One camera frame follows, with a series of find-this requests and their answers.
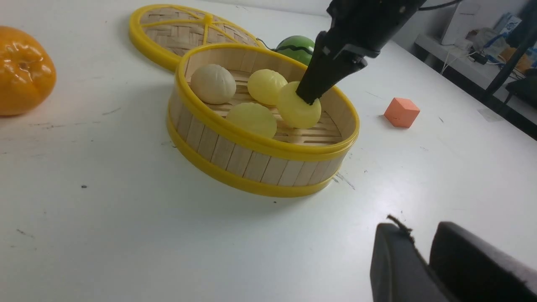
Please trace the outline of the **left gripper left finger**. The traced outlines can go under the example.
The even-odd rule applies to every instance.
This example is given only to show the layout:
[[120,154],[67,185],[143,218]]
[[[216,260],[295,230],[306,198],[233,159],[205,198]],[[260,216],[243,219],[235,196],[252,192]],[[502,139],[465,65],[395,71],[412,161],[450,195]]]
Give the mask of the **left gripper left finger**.
[[456,302],[414,246],[410,233],[378,224],[370,264],[374,302]]

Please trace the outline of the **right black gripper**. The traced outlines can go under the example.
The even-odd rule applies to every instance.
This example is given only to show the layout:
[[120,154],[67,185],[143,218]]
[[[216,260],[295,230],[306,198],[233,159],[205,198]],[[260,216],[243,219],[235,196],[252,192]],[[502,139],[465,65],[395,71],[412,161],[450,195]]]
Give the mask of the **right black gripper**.
[[360,71],[420,9],[423,0],[332,0],[328,32],[320,32],[296,94],[308,105]]

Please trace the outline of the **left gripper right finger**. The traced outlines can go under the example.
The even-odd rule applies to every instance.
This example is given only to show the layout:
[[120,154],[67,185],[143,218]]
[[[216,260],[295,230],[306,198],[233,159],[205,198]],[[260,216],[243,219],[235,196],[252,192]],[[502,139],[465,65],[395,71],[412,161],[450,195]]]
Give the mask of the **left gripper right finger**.
[[461,302],[535,302],[537,272],[472,232],[438,224],[429,267]]

